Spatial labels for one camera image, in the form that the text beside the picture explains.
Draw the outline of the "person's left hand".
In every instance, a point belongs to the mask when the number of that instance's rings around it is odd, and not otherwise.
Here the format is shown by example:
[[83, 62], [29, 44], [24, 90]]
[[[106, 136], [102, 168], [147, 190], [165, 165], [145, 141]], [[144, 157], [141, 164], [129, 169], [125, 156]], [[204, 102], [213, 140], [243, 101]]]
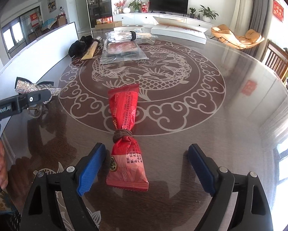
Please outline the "person's left hand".
[[0, 188], [3, 190], [8, 185], [8, 170], [5, 157], [5, 149], [2, 140], [0, 140]]

